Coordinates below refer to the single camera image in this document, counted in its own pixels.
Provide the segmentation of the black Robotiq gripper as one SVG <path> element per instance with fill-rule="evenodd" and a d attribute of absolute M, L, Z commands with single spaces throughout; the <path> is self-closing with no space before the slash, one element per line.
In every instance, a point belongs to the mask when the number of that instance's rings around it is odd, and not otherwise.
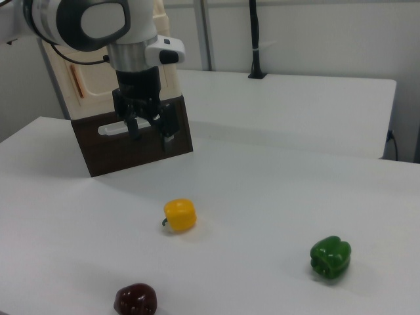
<path fill-rule="evenodd" d="M 117 71 L 118 88 L 112 91 L 115 113 L 124 119 L 132 140 L 140 138 L 137 117 L 152 121 L 164 152 L 171 151 L 179 120 L 175 103 L 161 103 L 159 68 L 140 72 Z"/>

